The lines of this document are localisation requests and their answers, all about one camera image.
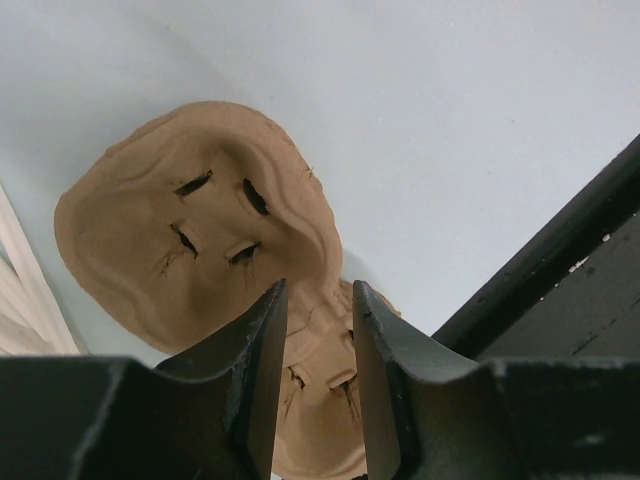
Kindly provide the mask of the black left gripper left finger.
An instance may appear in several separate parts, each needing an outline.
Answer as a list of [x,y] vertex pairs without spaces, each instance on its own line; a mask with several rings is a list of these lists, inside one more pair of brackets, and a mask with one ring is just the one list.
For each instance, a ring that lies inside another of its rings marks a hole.
[[127,357],[1,362],[5,479],[266,479],[287,286],[154,368]]

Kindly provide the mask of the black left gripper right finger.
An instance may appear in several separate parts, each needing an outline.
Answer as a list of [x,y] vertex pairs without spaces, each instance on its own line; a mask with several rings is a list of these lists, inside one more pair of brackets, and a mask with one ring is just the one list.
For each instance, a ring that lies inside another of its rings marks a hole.
[[635,479],[639,364],[459,355],[353,285],[372,479]]

